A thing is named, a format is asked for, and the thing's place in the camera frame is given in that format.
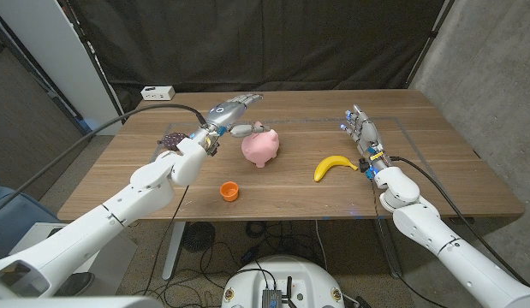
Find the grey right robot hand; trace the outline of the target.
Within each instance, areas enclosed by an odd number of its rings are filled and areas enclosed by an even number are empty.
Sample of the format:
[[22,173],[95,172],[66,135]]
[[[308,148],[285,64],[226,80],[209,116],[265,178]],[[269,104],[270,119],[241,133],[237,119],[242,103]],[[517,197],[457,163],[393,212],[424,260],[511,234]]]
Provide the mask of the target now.
[[385,154],[382,138],[374,122],[355,104],[353,110],[345,112],[346,123],[340,126],[356,143],[357,149],[368,164],[367,170],[374,176],[382,169],[391,166],[390,158]]

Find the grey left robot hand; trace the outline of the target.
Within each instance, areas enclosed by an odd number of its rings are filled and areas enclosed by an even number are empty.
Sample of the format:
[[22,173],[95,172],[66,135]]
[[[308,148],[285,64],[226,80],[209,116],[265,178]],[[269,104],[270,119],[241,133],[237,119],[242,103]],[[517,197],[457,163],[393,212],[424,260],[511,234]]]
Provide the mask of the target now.
[[206,119],[189,138],[196,141],[204,149],[209,150],[225,133],[234,138],[245,138],[253,133],[265,133],[270,127],[258,124],[236,124],[242,118],[247,108],[255,104],[263,96],[261,94],[241,94],[213,107]]

